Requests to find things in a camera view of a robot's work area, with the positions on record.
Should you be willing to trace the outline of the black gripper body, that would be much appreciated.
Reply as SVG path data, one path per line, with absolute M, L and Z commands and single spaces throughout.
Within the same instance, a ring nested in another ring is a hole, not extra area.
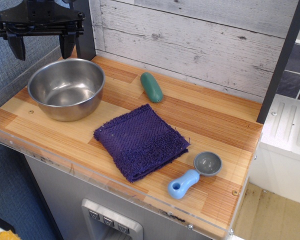
M 79 36 L 83 34 L 82 11 L 54 0 L 23 0 L 0 11 L 0 37 Z

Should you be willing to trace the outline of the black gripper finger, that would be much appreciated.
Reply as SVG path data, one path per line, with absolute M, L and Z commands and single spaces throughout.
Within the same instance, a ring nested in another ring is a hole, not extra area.
M 26 50 L 24 39 L 22 36 L 19 36 L 15 33 L 8 32 L 7 33 L 7 41 L 12 50 L 14 56 L 21 61 L 26 60 Z
M 76 38 L 77 36 L 75 32 L 59 35 L 59 44 L 61 56 L 63 59 L 67 59 L 72 55 L 73 49 L 76 44 Z

